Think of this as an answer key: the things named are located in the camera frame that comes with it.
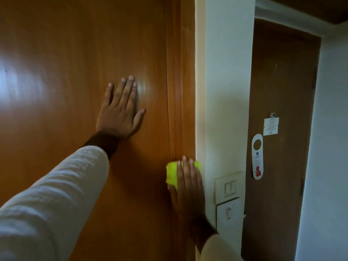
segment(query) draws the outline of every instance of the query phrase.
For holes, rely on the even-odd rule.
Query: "white sleeve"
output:
[[[109,173],[107,154],[85,146],[0,208],[1,261],[65,261]]]
[[[210,237],[203,246],[200,261],[243,261],[219,235]]]

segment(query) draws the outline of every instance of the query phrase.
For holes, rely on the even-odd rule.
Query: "yellow-green cleaning cloth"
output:
[[[167,164],[167,166],[166,166],[166,168],[167,168],[166,183],[169,185],[173,185],[177,190],[176,164],[177,164],[176,161],[169,162]],[[200,163],[198,161],[194,162],[194,166],[198,167],[198,169],[200,170]]]

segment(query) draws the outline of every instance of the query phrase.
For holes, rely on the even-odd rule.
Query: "dark ceiling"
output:
[[[273,0],[324,21],[340,24],[348,20],[348,0]]]

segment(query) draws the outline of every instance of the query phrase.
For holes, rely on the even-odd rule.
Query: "red figure on door hanger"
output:
[[[261,171],[259,170],[259,166],[256,167],[256,177],[260,177],[261,176]]]

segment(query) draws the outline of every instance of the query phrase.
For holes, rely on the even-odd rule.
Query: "door hanger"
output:
[[[259,150],[254,149],[254,144],[256,140],[261,141],[261,146]],[[253,162],[253,177],[256,180],[262,178],[263,175],[263,139],[261,134],[257,134],[253,137],[251,141],[251,154],[252,154],[252,162]]]

